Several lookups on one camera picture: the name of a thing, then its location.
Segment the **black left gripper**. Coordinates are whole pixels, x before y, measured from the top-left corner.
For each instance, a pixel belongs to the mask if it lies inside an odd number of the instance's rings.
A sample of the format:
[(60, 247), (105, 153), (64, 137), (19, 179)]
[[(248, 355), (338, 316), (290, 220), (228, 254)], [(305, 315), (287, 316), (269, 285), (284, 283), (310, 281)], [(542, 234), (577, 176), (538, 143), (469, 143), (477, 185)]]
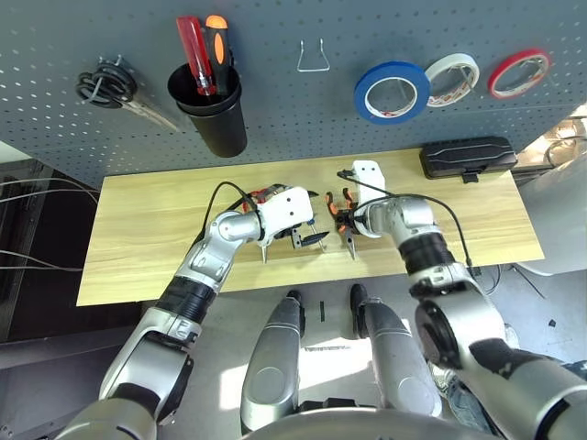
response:
[[(319, 195), (317, 192), (310, 191), (310, 190), (306, 190), (306, 192), (310, 198), (317, 197)], [(323, 238), (325, 238), (328, 234), (329, 234), (328, 231), (314, 233), (314, 234), (312, 234), (310, 236), (306, 236), (302, 239), (302, 236), (299, 231), (299, 227), (296, 226), (296, 227), (290, 227), (290, 228), (284, 229), (283, 231), (276, 234), (274, 236), (274, 239), (278, 240), (278, 239), (290, 238), (293, 248), (301, 248), (302, 246), (311, 246), (311, 245), (320, 243), (321, 240)]]

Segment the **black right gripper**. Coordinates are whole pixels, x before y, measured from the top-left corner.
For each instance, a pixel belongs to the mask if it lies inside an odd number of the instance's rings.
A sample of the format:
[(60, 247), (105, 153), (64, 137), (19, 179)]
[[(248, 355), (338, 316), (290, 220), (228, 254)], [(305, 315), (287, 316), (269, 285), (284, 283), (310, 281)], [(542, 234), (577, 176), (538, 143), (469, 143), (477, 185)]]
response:
[(346, 201), (342, 207), (338, 208), (341, 219), (335, 220), (336, 229), (342, 235), (364, 235), (364, 224), (362, 223), (363, 215), (358, 214), (353, 208), (353, 202)]

